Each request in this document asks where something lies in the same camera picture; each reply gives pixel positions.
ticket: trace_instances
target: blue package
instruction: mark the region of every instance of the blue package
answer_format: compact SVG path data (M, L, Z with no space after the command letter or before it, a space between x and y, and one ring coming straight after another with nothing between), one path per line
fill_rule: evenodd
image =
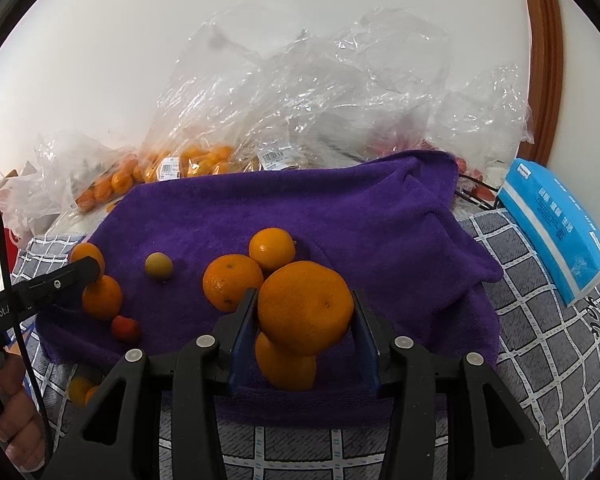
M498 198L533 244L564 303L600 282L600 229L555 175L516 158Z

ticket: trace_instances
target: round metal pin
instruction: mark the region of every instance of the round metal pin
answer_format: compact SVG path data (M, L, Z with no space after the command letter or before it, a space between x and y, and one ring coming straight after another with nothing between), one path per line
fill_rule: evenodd
M482 357L478 352L469 352L466 355L466 361L474 366L480 366L484 363L484 357Z
M133 348L132 350L129 350L129 352L125 354L125 359L130 363L139 361L142 359L142 350L139 348Z
M395 338L394 343L398 348L411 348L413 346L413 339L405 335L400 335Z
M198 339L196 339L196 345L200 348L209 348L213 346L216 342L216 338L212 335L201 335Z

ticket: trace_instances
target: gray plaid tablecloth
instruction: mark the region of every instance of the gray plaid tablecloth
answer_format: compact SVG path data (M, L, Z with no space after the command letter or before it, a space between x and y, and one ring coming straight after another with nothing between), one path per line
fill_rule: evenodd
M600 285L566 308L528 240L504 210L471 216L464 229L501 263L505 277L485 284L500 317L497 372L538 428L567 480L582 480L600 458ZM29 279L65 264L77 237L35 238L14 276ZM79 410L68 382L94 375L75 364L53 365L35 330L27 343L36 379L60 446ZM171 479L170 404L160 422L160 476ZM292 430L219 421L224 462L236 480L375 480L388 427ZM446 478L447 424L436 422L434 480Z

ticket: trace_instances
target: black cable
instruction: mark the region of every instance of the black cable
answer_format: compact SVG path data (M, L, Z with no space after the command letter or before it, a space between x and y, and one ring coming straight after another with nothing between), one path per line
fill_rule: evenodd
M31 388L33 389L33 394L36 397L36 402L38 403L38 409L40 410L40 415L42 415L42 425L45 433L45 463L49 464L51 462L51 456L53 455L53 442L51 440L51 427L49 426L48 415L46 414L46 406L44 399L42 397L42 393L40 392L40 387L38 386L38 381L36 380L36 375L33 372L33 366L31 365L31 359L29 359L29 353L27 352L27 346L24 343L24 338L22 336L22 330L20 329L20 321L18 320L18 309L17 309L17 300L15 294L13 293L13 289L11 288L11 273L9 272L9 263L8 263L8 254L7 254L7 240L4 235L4 223L2 222L2 213L0 212L0 274L2 275L2 280L4 282L4 292L7 296L7 301L10 306L9 312L11 314L11 318L13 319L13 333L16 336L16 341L18 342L18 348L20 349L20 355L22 360L24 361L24 367L27 371L27 375L29 376L29 381L31 383Z

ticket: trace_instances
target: barcode label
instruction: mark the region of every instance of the barcode label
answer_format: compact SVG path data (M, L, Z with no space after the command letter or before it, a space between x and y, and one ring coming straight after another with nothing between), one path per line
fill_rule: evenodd
M278 171L291 168L296 164L293 162L292 153L289 150L280 152L265 152L258 154L258 160L265 171Z
M180 178L180 159L177 156L168 156L160 163L158 180L175 180Z

